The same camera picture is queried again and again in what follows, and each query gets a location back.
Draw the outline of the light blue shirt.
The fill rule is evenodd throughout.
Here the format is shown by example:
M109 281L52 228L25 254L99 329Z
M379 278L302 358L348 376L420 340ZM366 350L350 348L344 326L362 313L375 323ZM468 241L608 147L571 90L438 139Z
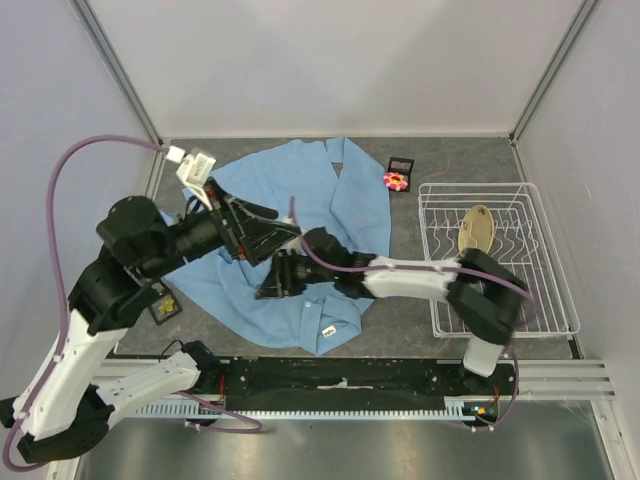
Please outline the light blue shirt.
M305 230L323 227L351 251L390 253L386 169L347 138L293 140L212 171L227 192L295 213ZM258 300L269 263L252 267L218 249L167 275L167 280L234 333L267 348L300 347L322 355L362 332L367 299L354 300L330 283L289 298Z

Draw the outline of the gold metal brooch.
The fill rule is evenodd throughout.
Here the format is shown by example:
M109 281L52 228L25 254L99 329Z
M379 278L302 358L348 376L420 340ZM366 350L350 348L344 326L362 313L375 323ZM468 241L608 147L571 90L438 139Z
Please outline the gold metal brooch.
M160 316L168 316L175 311L175 301L172 298L165 298L157 303L156 312Z

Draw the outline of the pink flower plush brooch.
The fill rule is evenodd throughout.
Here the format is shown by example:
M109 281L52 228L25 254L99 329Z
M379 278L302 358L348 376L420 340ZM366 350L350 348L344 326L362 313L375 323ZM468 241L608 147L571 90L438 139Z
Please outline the pink flower plush brooch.
M409 189L409 177L399 172L386 172L383 183L387 189L395 192L403 192Z

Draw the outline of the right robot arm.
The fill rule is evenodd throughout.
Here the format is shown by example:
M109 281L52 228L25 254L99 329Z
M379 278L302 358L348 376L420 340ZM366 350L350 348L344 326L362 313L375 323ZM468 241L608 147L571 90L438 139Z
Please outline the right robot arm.
M473 394L493 383L523 302L532 299L519 278L478 248L444 260L396 260L350 251L325 228L308 231L295 250L277 251L256 297L297 296L320 283L351 299L405 297L448 305L471 332L457 377Z

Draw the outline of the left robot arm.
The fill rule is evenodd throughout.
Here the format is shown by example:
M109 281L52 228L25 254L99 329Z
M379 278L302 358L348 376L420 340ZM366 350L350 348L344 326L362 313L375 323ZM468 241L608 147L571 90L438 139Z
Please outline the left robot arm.
M127 378L93 381L114 346L161 298L166 275L217 249L259 265L301 233L277 211L211 180L197 200L197 210L168 223L151 199L130 196L97 226L102 248L63 297L56 343L28 388L1 403L5 447L20 453L23 470L87 453L147 403L218 385L220 361L199 341Z

